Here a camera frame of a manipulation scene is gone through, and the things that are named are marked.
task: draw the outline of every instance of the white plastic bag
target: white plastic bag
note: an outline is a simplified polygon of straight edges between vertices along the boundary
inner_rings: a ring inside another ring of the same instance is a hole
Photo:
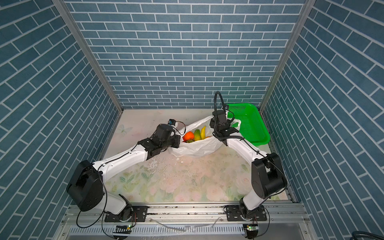
[[[168,148],[169,152],[176,157],[181,157],[181,156],[203,157],[219,149],[219,147],[223,143],[212,135],[212,128],[209,126],[211,119],[212,119],[212,116],[208,116],[186,127],[185,132],[187,133],[189,131],[195,132],[196,129],[199,129],[201,131],[201,129],[205,126],[205,139],[199,140],[196,142],[186,143],[186,142],[183,142],[183,138],[180,138],[179,148],[170,147]],[[241,121],[235,119],[233,123],[235,122],[238,122],[238,126],[236,127],[236,129],[239,130]],[[184,128],[182,128],[179,132],[184,133]]]

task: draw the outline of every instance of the green basket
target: green basket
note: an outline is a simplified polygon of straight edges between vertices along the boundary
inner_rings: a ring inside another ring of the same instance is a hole
[[[240,133],[255,146],[269,143],[271,137],[256,106],[250,103],[230,103],[229,110],[241,120]]]

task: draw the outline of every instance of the blue brick wall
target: blue brick wall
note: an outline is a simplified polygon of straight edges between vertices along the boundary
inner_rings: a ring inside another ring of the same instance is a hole
[[[124,108],[259,105],[305,0],[66,1]]]
[[[384,234],[383,10],[317,0],[264,112],[319,239]]]
[[[0,1],[0,239],[51,239],[117,110],[51,0]]]

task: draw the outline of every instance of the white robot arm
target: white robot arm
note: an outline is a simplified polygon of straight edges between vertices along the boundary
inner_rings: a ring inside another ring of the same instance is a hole
[[[287,185],[280,158],[277,154],[268,154],[253,146],[230,124],[233,119],[227,119],[227,108],[222,100],[222,110],[212,113],[210,123],[214,137],[239,153],[252,167],[252,187],[243,199],[239,209],[244,219],[254,216],[253,210],[259,207],[268,197],[284,189]],[[82,161],[77,166],[67,192],[76,202],[81,211],[93,208],[101,209],[117,215],[121,221],[131,217],[132,205],[122,195],[105,192],[104,183],[117,173],[158,155],[169,147],[178,148],[180,135],[175,133],[176,121],[169,120],[168,124],[160,124],[151,137],[139,141],[134,147],[110,158],[89,163]]]

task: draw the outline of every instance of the floral tablecloth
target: floral tablecloth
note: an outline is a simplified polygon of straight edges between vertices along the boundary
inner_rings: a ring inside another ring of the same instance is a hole
[[[124,110],[105,158],[134,146],[169,118],[188,125],[211,114],[212,109]],[[269,152],[268,146],[259,148]],[[162,152],[115,175],[106,188],[130,202],[237,201],[251,190],[250,177],[248,163],[223,145],[200,158],[177,158]],[[285,192],[272,198],[286,199]]]
[[[252,189],[249,164],[222,146],[200,158],[168,152],[136,164],[106,183],[108,191],[130,202],[237,201]],[[286,200],[285,192],[272,200]]]

